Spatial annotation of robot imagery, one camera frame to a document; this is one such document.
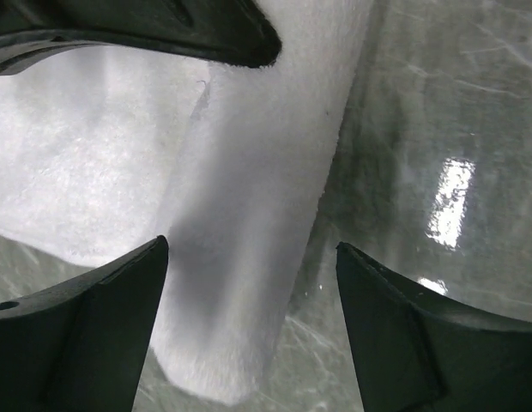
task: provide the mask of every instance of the glossy reflective surface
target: glossy reflective surface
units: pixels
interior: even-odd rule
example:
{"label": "glossy reflective surface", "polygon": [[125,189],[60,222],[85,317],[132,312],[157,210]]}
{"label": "glossy reflective surface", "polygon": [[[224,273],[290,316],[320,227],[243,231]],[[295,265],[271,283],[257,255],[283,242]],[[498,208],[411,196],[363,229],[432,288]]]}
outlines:
{"label": "glossy reflective surface", "polygon": [[[341,240],[532,320],[532,0],[377,1],[270,380],[228,409],[173,389],[150,357],[135,410],[361,411]],[[0,300],[81,271],[0,239]]]}

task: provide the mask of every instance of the white fabric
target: white fabric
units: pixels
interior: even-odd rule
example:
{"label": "white fabric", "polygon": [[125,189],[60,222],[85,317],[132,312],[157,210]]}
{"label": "white fabric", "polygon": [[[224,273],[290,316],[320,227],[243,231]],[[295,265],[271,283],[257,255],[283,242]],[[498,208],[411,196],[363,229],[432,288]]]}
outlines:
{"label": "white fabric", "polygon": [[273,354],[369,2],[258,0],[283,42],[261,70],[95,48],[0,78],[0,234],[85,265],[165,234],[154,352],[173,384],[241,401]]}

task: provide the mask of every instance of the screw hole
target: screw hole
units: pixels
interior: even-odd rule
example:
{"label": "screw hole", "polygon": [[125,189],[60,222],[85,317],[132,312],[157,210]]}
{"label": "screw hole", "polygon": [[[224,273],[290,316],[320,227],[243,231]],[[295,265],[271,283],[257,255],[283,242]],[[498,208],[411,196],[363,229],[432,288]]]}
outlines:
{"label": "screw hole", "polygon": [[9,301],[0,303],[0,311],[6,311],[7,309],[12,309],[20,305],[19,302]]}

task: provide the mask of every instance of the black rubber tip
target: black rubber tip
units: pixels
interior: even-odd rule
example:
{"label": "black rubber tip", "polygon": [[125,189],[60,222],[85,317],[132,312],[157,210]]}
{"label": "black rubber tip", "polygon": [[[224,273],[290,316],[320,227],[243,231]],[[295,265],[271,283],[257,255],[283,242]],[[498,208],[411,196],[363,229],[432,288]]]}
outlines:
{"label": "black rubber tip", "polygon": [[257,68],[281,41],[252,0],[0,0],[0,76],[89,45]]}
{"label": "black rubber tip", "polygon": [[166,276],[159,237],[0,304],[0,411],[130,412]]}
{"label": "black rubber tip", "polygon": [[366,412],[532,411],[532,324],[449,299],[348,244],[336,273]]}

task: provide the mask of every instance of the gray surface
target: gray surface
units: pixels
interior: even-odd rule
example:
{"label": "gray surface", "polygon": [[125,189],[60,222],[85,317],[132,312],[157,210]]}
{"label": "gray surface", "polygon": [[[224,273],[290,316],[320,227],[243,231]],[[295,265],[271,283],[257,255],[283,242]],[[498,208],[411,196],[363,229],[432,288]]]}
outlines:
{"label": "gray surface", "polygon": [[[335,279],[349,241],[457,300],[532,320],[532,0],[379,0],[271,378],[227,409],[150,357],[136,411],[361,411]],[[0,239],[0,300],[82,269]]]}

